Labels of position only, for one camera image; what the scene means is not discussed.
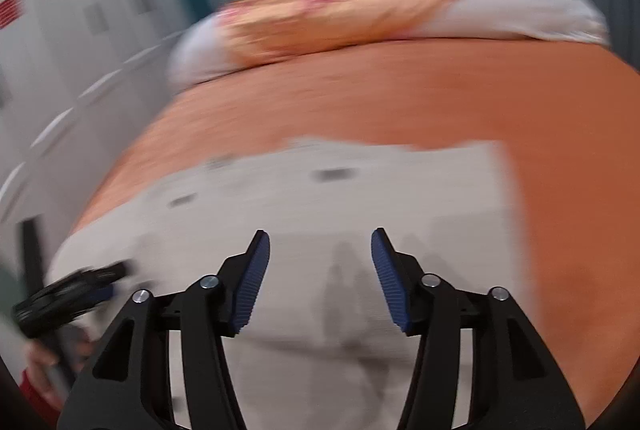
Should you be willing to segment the person's left hand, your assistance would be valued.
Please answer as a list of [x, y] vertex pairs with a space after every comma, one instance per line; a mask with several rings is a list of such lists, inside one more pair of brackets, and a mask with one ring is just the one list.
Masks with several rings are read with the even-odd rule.
[[[76, 346], [76, 352], [80, 356], [80, 363], [76, 366], [76, 370], [81, 369], [93, 348], [94, 341], [87, 332], [81, 332]], [[62, 410], [63, 400], [49, 377], [49, 369], [58, 364], [58, 355], [37, 340], [28, 340], [25, 343], [24, 354], [25, 372], [30, 385], [54, 410]]]

